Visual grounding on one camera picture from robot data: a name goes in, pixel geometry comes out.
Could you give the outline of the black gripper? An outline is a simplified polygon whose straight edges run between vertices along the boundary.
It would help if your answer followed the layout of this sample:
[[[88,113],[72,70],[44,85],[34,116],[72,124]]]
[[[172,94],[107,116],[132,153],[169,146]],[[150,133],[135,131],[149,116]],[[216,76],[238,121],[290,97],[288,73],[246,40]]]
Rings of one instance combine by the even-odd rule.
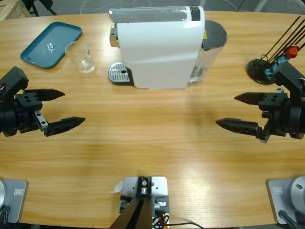
[[[48,123],[40,112],[43,101],[51,101],[64,95],[65,93],[55,89],[24,90],[22,94],[17,94],[11,105],[0,107],[0,132],[9,137],[17,132],[26,133],[39,129],[49,137],[79,126],[85,118],[69,117]]]
[[[305,102],[303,90],[290,89],[290,97],[283,88],[273,93],[246,92],[234,99],[240,102],[257,105],[263,111],[262,117],[267,118],[264,128],[258,123],[241,119],[223,118],[215,122],[224,129],[234,133],[251,135],[267,143],[271,135],[303,139],[305,136]]]

